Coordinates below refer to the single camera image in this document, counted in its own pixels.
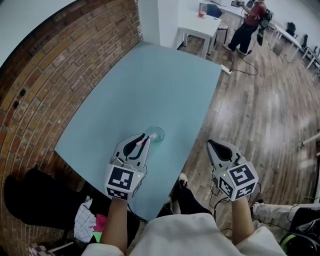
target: red shirt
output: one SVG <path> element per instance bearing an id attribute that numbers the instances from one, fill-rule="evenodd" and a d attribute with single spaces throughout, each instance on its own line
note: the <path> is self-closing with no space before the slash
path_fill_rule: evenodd
<path id="1" fill-rule="evenodd" d="M 251 11 L 255 15 L 249 15 L 244 22 L 249 26 L 258 27 L 259 21 L 267 14 L 267 8 L 264 4 L 256 3 Z"/>

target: light blue table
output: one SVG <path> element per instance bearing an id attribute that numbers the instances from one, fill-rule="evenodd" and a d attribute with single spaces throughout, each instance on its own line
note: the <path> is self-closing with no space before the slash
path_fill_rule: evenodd
<path id="1" fill-rule="evenodd" d="M 130 201 L 154 219 L 192 149 L 221 67 L 175 49 L 140 42 L 99 82 L 77 110 L 55 151 L 104 192 L 105 171 L 121 140 L 161 127 L 165 138 L 148 155 L 148 174 Z"/>

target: wooden floor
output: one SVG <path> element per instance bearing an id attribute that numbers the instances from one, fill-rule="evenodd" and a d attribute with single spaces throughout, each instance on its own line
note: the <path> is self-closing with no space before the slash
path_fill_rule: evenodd
<path id="1" fill-rule="evenodd" d="M 228 43 L 239 25 L 239 18 L 225 13 L 222 21 L 230 27 Z M 209 206 L 213 182 L 206 150 L 208 138 L 236 145 L 247 161 L 253 162 L 261 183 L 259 198 L 266 203 L 292 205 L 301 203 L 305 196 L 314 195 L 316 144 L 310 143 L 304 148 L 300 148 L 300 144 L 320 128 L 320 82 L 314 79 L 313 68 L 306 69 L 307 60 L 302 60 L 302 53 L 291 63 L 287 62 L 284 52 L 289 44 L 282 43 L 285 50 L 280 56 L 270 50 L 270 35 L 267 31 L 263 46 L 257 43 L 253 53 L 245 57 L 258 69 L 257 76 L 221 73 L 205 121 L 183 168 L 189 188 L 208 209 L 213 210 Z M 254 74 L 253 67 L 222 47 L 224 37 L 224 32 L 219 31 L 211 57 L 229 68 L 233 63 L 233 68 Z M 202 46 L 202 39 L 190 36 L 186 49 L 201 52 Z M 258 193 L 259 186 L 251 200 Z M 213 196 L 211 205 L 223 197 Z M 217 207 L 217 224 L 222 229 L 230 227 L 230 206 L 229 202 Z"/>

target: black pants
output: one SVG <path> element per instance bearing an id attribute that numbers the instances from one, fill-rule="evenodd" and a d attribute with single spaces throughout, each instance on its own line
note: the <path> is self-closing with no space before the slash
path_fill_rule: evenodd
<path id="1" fill-rule="evenodd" d="M 257 26 L 249 26 L 246 23 L 243 23 L 234 33 L 233 38 L 228 45 L 229 48 L 232 51 L 235 51 L 237 46 L 240 45 L 240 51 L 246 54 L 251 42 L 251 36 L 257 29 Z"/>
<path id="2" fill-rule="evenodd" d="M 198 201 L 195 199 L 191 190 L 188 188 L 181 188 L 178 191 L 177 200 L 180 207 L 180 213 L 189 215 L 189 214 L 199 214 L 206 213 L 212 215 L 212 212 L 204 208 Z M 166 208 L 162 208 L 157 218 L 167 215 L 172 215 L 173 213 Z"/>

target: backpack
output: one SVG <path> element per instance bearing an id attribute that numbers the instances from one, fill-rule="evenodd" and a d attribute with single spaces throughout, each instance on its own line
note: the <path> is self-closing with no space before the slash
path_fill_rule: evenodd
<path id="1" fill-rule="evenodd" d="M 269 9 L 266 9 L 266 15 L 259 21 L 259 26 L 262 28 L 262 30 L 265 30 L 268 26 L 270 21 L 273 18 L 273 14 Z"/>

